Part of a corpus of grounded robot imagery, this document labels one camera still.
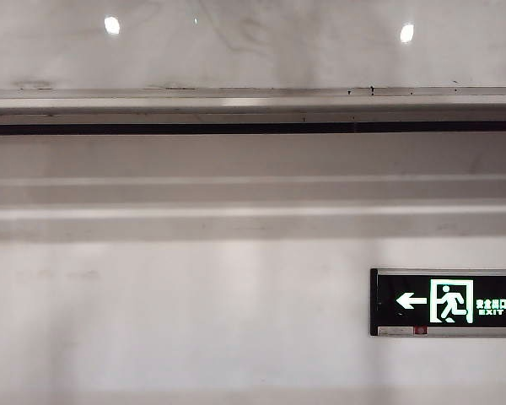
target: green arrow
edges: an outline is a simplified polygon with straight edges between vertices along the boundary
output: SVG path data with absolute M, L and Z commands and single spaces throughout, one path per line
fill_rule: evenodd
M 414 293 L 404 293 L 396 301 L 406 310 L 413 310 L 412 304 L 427 304 L 427 298 L 411 298 Z

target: black strip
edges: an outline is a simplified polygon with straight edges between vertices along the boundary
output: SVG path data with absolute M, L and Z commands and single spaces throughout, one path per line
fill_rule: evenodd
M 369 289 L 369 333 L 371 336 L 379 336 L 379 325 L 376 319 L 376 305 L 377 305 L 377 276 L 379 275 L 379 269 L 371 269 L 370 289 Z
M 0 135 L 263 134 L 506 131 L 506 121 L 319 122 L 270 124 L 0 125 Z

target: exit sign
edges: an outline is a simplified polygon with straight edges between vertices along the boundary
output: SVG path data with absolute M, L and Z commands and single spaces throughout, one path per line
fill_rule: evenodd
M 374 336 L 506 337 L 506 270 L 371 270 Z

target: red indicator light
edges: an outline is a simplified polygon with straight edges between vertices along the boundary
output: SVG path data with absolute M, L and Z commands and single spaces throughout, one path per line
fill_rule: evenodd
M 414 327 L 414 334 L 415 335 L 427 335 L 428 334 L 428 327 Z

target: reflective ceiling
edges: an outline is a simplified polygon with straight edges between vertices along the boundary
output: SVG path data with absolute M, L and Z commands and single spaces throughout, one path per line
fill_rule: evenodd
M 506 86 L 506 0 L 0 0 L 0 89 Z

